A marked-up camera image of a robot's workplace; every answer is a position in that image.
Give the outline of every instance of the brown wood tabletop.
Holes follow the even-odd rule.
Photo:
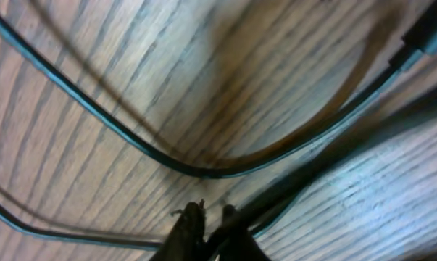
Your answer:
[[[423,0],[0,0],[49,61],[156,147],[231,166],[284,146],[387,66]],[[355,128],[437,84],[405,72]],[[199,180],[127,145],[0,39],[0,202],[26,223],[162,240],[189,201],[207,231],[335,133],[242,178]],[[403,260],[437,250],[437,120],[316,182],[258,238],[273,260]],[[0,260],[148,260],[42,241],[0,221]]]

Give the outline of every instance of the black cable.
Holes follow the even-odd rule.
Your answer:
[[[94,100],[84,94],[77,86],[75,86],[60,71],[58,71],[57,68],[50,64],[32,46],[30,46],[18,33],[16,33],[1,16],[0,36],[11,46],[15,47],[16,50],[21,53],[21,55],[26,57],[36,68],[41,70],[62,90],[67,92],[85,109],[102,121],[108,128],[112,129],[115,133],[124,138],[129,144],[133,145],[137,149],[140,149],[142,152],[150,156],[152,159],[158,161],[160,164],[170,167],[173,170],[177,170],[180,173],[197,178],[232,178],[267,167],[268,165],[287,157],[303,146],[322,138],[330,131],[352,119],[353,116],[355,116],[358,112],[361,112],[389,85],[391,81],[396,78],[396,76],[402,70],[406,70],[407,68],[411,67],[419,58],[421,58],[423,52],[435,53],[437,51],[437,0],[430,6],[430,8],[428,8],[426,13],[420,18],[420,20],[418,20],[408,34],[406,34],[404,40],[407,45],[400,49],[391,59],[389,62],[389,68],[384,70],[364,91],[352,99],[352,101],[346,106],[322,122],[314,124],[311,129],[301,133],[288,146],[279,149],[264,158],[256,159],[253,162],[222,169],[194,167],[173,159],[158,149],[155,149],[152,145],[138,137],[120,121],[101,108]],[[406,128],[411,128],[422,123],[423,121],[427,121],[436,117],[437,114],[433,114],[433,112],[437,112],[437,98],[431,94],[425,96],[424,99],[420,99],[420,101],[429,101],[429,99],[433,99],[432,102],[430,104],[426,104],[426,106],[419,107],[418,111],[415,110],[417,114],[422,112],[422,109],[429,110],[428,112],[425,112],[422,117],[419,117],[421,122],[417,123],[416,121],[412,121],[411,125],[403,125],[402,129],[404,126],[406,126]],[[401,113],[396,114],[398,115],[397,117],[392,117],[391,119],[393,120],[388,121],[389,125],[392,125],[395,129],[400,129],[397,128],[396,123],[403,123],[403,119],[409,120],[410,116],[407,111],[405,111],[405,113],[403,113],[403,111],[404,110],[401,110]],[[344,145],[340,149],[336,150],[335,153],[322,153],[321,155],[315,157],[315,159],[311,161],[311,164],[303,165],[288,177],[277,182],[274,186],[271,186],[263,195],[258,196],[255,200],[247,204],[238,215],[232,217],[229,221],[226,221],[212,234],[209,241],[205,245],[203,253],[204,257],[211,256],[213,252],[224,242],[224,240],[226,240],[226,237],[231,230],[237,227],[248,228],[259,217],[277,207],[279,210],[276,212],[276,215],[271,215],[270,218],[261,222],[252,232],[258,233],[259,231],[269,228],[279,220],[281,215],[284,214],[287,209],[292,206],[292,204],[294,204],[295,198],[298,194],[300,194],[301,190],[308,187],[314,180],[324,175],[324,173],[326,173],[333,166],[336,166],[336,164],[339,162],[342,162],[355,153],[359,153],[357,148],[359,145],[361,145],[360,148],[363,149],[370,148],[365,146],[365,144],[368,145],[368,142],[366,141],[369,140],[369,136],[360,136],[360,138],[357,136],[357,139],[353,138],[351,140],[351,142],[357,142],[356,144],[352,144],[352,148],[354,148],[353,150],[349,146]],[[129,247],[145,250],[155,250],[161,245],[161,243],[150,241],[130,241],[100,236],[85,236],[46,231],[24,224],[1,205],[0,219],[3,220],[7,225],[10,225],[12,228],[20,232],[42,239],[63,240],[86,244],[100,244],[111,247]]]
[[[388,84],[400,73],[400,64],[391,65],[384,70],[362,93],[357,95],[351,102],[344,106],[334,115],[315,123],[309,130],[300,133],[292,142],[264,157],[254,159],[243,165],[226,168],[194,167],[174,159],[153,147],[147,141],[137,136],[132,130],[123,125],[119,120],[110,115],[104,108],[99,106],[91,97],[82,92],[75,84],[63,75],[57,68],[40,55],[29,43],[27,43],[14,29],[0,16],[0,36],[11,46],[15,47],[21,55],[26,57],[44,75],[54,81],[63,91],[80,103],[86,110],[103,122],[129,144],[141,150],[144,154],[156,160],[158,163],[176,170],[182,174],[195,178],[235,178],[252,173],[271,165],[293,154],[301,148],[326,136],[338,126],[343,125],[350,118],[364,109],[378,94],[384,91]],[[408,53],[416,55],[416,50]]]

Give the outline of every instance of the wood grain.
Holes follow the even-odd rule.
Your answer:
[[[387,66],[429,2],[0,0],[0,13],[140,136],[186,162],[227,166],[336,111]],[[436,83],[437,55],[405,72],[355,128]],[[210,232],[225,203],[242,205],[334,135],[246,177],[189,178],[127,145],[0,39],[0,189],[26,210],[0,200],[43,228],[160,240],[175,222],[170,212],[205,199]],[[437,120],[317,182],[258,242],[274,260],[437,250]],[[151,255],[41,241],[0,222],[0,260]]]

